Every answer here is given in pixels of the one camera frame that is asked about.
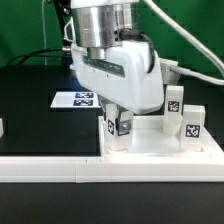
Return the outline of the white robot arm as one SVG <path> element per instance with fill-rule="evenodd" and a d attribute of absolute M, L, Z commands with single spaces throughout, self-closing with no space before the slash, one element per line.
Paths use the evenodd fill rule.
<path fill-rule="evenodd" d="M 164 102 L 157 52 L 137 26 L 139 0 L 71 0 L 64 27 L 79 84 L 115 104 L 108 120 L 120 135 L 131 132 L 135 114 L 157 111 Z"/>

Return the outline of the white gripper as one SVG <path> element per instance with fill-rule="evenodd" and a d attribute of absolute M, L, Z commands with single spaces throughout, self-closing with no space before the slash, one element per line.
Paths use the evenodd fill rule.
<path fill-rule="evenodd" d="M 119 135 L 131 132 L 132 112 L 146 114 L 161 108 L 164 90 L 159 56 L 147 42 L 124 41 L 121 46 L 107 48 L 105 60 L 94 60 L 86 48 L 77 46 L 73 19 L 64 31 L 71 43 L 73 70 L 79 84 L 101 96 L 104 120 L 107 99 L 129 110 L 118 113 Z"/>

